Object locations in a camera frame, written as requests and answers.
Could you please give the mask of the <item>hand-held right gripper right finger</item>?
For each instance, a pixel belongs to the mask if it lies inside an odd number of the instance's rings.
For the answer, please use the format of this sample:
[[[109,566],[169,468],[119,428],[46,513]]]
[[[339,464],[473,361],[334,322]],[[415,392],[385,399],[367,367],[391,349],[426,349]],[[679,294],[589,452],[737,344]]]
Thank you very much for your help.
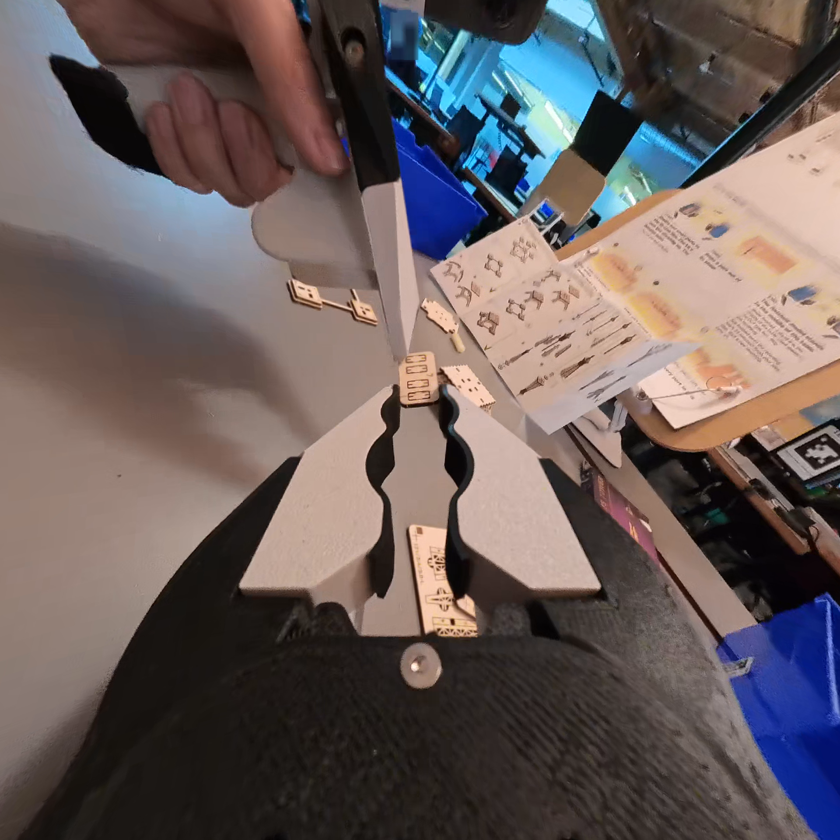
[[[555,464],[452,385],[440,391],[448,504],[445,568],[459,599],[486,616],[506,604],[581,598],[601,589],[550,478]]]

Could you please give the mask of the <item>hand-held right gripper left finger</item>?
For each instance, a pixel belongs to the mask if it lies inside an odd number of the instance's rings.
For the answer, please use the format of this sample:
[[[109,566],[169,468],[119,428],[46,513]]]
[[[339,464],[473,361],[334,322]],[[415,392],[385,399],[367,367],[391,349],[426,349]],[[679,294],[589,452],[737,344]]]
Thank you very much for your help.
[[[394,575],[392,504],[401,404],[393,385],[375,393],[309,446],[246,569],[246,595],[366,604]]]

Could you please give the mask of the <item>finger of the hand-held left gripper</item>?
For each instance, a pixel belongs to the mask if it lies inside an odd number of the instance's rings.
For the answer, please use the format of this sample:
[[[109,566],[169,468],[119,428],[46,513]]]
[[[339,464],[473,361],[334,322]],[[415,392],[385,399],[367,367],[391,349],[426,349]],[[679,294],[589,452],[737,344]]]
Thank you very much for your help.
[[[407,355],[419,296],[402,180],[364,190],[354,179],[292,180],[287,263],[309,286],[378,291],[393,355]]]

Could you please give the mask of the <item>small rectangular wooden piece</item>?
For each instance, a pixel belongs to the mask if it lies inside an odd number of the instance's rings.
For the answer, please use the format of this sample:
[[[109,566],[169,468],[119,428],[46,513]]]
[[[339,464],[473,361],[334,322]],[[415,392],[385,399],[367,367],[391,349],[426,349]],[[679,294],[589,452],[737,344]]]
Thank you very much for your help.
[[[408,354],[398,367],[399,401],[403,407],[427,406],[438,402],[438,366],[434,353]]]

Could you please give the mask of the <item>grey desk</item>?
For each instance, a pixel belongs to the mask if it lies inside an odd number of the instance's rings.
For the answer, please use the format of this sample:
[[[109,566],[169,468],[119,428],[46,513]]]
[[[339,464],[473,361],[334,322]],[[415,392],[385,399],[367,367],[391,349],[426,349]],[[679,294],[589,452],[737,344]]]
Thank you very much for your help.
[[[398,358],[294,316],[245,211],[84,151],[36,17],[2,2],[2,836],[797,834],[718,658],[551,459],[601,591],[423,633],[440,397],[401,407],[383,598],[240,591],[297,460]]]

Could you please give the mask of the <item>person's left hand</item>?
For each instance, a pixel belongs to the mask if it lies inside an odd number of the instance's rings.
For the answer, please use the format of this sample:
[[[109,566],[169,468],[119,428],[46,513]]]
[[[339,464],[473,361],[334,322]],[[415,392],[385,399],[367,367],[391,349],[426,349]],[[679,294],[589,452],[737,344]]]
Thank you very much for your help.
[[[349,166],[292,2],[61,1],[104,65],[184,68],[250,64],[269,115],[310,171]],[[143,118],[163,175],[197,194],[250,207],[286,186],[292,169],[269,127],[239,101],[216,101],[191,72],[174,78]]]

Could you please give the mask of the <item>blue plastic bin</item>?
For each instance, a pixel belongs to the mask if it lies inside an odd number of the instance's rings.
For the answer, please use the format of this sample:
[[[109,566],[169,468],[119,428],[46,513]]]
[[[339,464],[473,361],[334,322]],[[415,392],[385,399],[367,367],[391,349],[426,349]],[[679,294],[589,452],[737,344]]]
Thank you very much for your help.
[[[717,655],[761,753],[814,834],[839,838],[839,607],[817,596]]]
[[[392,120],[413,249],[441,261],[487,218],[462,182],[413,133]]]

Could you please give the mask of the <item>purple puzzle box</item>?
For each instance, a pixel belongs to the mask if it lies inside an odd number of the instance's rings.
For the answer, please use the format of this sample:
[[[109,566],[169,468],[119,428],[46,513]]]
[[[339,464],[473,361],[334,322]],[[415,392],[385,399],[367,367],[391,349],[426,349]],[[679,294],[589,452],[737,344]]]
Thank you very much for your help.
[[[581,466],[581,487],[639,546],[661,564],[649,519],[593,465]]]

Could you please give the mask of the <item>wooden sheet with lattice parts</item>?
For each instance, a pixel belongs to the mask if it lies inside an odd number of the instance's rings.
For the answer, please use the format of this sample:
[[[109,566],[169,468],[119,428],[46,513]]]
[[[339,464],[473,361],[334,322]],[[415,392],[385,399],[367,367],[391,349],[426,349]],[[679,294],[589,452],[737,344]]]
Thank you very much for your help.
[[[446,529],[412,524],[408,527],[407,535],[423,634],[477,637],[479,630],[475,604],[467,595],[456,598],[448,582]]]

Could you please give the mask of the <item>paper instruction manual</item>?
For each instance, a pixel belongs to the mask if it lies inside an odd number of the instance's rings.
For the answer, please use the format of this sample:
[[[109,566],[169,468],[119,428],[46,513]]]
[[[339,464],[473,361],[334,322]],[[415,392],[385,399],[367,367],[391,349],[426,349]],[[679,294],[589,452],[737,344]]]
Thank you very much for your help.
[[[552,433],[634,385],[675,429],[838,361],[834,114],[559,260],[528,219],[431,269]]]

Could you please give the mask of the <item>hanging sign panel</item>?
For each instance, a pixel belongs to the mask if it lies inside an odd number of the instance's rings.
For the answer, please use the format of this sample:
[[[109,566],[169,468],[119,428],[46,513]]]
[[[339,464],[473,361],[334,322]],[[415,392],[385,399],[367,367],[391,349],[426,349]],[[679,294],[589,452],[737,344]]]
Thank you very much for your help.
[[[594,95],[570,146],[540,184],[543,199],[566,226],[584,221],[641,124],[635,112],[607,93]]]

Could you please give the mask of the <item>tan backing board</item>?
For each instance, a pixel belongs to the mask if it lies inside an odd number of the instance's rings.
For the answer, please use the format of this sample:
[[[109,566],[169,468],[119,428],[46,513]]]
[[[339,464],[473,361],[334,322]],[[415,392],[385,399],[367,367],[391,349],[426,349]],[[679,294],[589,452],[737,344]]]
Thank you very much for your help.
[[[648,196],[635,206],[602,222],[589,233],[576,236],[562,247],[556,256],[568,260],[598,245],[602,239],[614,236],[622,226],[651,212],[657,205],[678,195],[678,188]],[[730,406],[718,415],[682,427],[672,428],[655,406],[648,406],[632,392],[624,392],[618,401],[641,431],[653,442],[678,452],[705,452],[722,446],[734,438],[750,434],[756,428],[771,425],[802,409],[839,393],[839,362],[835,361],[817,371],[802,375],[771,392],[754,397],[738,406]]]

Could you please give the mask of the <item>black white marker tag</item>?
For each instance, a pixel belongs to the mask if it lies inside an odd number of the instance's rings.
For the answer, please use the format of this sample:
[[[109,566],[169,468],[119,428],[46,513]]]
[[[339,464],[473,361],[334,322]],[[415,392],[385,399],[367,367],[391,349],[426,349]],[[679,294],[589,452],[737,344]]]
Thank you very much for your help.
[[[836,484],[839,480],[839,428],[825,423],[788,444],[773,457],[808,490]]]

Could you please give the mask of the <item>black metal bar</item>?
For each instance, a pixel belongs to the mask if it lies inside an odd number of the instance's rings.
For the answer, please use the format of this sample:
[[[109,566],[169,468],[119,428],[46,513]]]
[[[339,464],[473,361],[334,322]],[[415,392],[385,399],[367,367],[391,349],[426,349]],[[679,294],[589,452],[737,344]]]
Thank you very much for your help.
[[[742,123],[682,182],[686,189],[719,173],[759,144],[800,107],[829,84],[839,73],[839,29],[824,47],[780,87],[762,107]]]

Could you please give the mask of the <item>wooden frame with square feet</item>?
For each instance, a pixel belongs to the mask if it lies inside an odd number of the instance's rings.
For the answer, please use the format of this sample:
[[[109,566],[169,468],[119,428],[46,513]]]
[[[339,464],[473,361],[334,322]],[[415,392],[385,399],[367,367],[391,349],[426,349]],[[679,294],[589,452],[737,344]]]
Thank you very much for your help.
[[[347,301],[333,301],[325,298],[319,289],[307,283],[303,283],[298,279],[291,278],[287,282],[287,288],[290,294],[290,299],[298,305],[322,310],[330,308],[336,311],[346,312],[351,315],[351,318],[360,323],[376,326],[379,324],[379,319],[373,307],[364,302],[359,292],[356,289],[348,289],[350,297]]]

